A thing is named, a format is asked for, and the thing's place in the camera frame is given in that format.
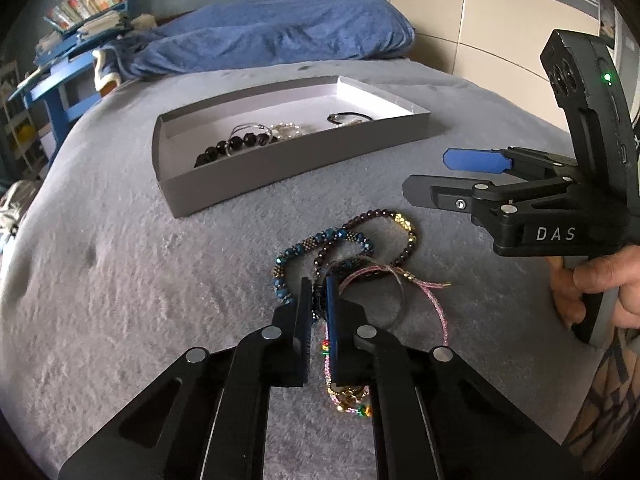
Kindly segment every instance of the blue blanket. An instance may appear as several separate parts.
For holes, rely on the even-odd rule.
[[[97,79],[121,81],[343,59],[387,59],[414,41],[385,0],[252,0],[210,4],[172,22],[108,43]]]

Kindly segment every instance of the row of books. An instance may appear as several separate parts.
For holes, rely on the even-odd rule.
[[[44,17],[59,30],[69,30],[78,23],[113,7],[124,0],[67,0],[51,9]]]

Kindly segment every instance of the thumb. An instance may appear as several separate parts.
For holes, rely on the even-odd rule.
[[[627,246],[616,254],[594,258],[574,270],[575,286],[588,294],[633,282],[640,282],[638,246]]]

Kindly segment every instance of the black bead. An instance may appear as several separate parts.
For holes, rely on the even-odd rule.
[[[216,149],[220,155],[226,155],[226,140],[221,140],[216,144]]]
[[[232,150],[239,150],[242,148],[242,139],[238,136],[233,136],[229,139],[229,146]]]
[[[210,162],[209,161],[209,155],[207,155],[206,153],[201,153],[196,158],[196,163],[194,165],[194,168],[198,168],[200,166],[204,166],[205,164],[208,164],[209,162]]]
[[[248,148],[252,148],[255,146],[255,142],[256,142],[255,134],[252,132],[245,134],[242,140],[244,141],[244,145]]]
[[[218,150],[213,146],[209,146],[204,152],[209,156],[211,162],[218,158]]]
[[[269,142],[269,136],[267,134],[258,134],[255,138],[258,140],[260,146],[266,146],[267,142]]]

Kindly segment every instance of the bed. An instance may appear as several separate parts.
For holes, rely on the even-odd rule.
[[[430,110],[430,138],[172,218],[151,165],[159,114],[319,75],[364,81]],[[271,319],[270,272],[281,248],[386,207],[418,226],[408,269],[453,283],[438,292],[451,347],[561,442],[602,352],[559,322],[544,261],[501,258],[468,218],[412,208],[401,193],[409,174],[451,174],[442,164],[448,147],[511,145],[572,150],[565,132],[496,94],[404,59],[302,62],[120,86],[71,131],[15,241],[0,283],[0,409],[55,478],[66,458],[187,348],[234,346]],[[363,230],[384,249],[382,258],[404,243],[384,222]],[[305,260],[289,283],[312,268]],[[398,304],[394,287],[385,278],[354,286],[350,298],[372,322],[383,322]],[[399,339],[427,350],[440,342],[439,327],[436,313],[408,291]],[[320,339],[316,331],[312,348]],[[306,388],[272,393],[264,467],[270,479],[376,477],[370,422],[335,410],[322,387],[319,351]]]

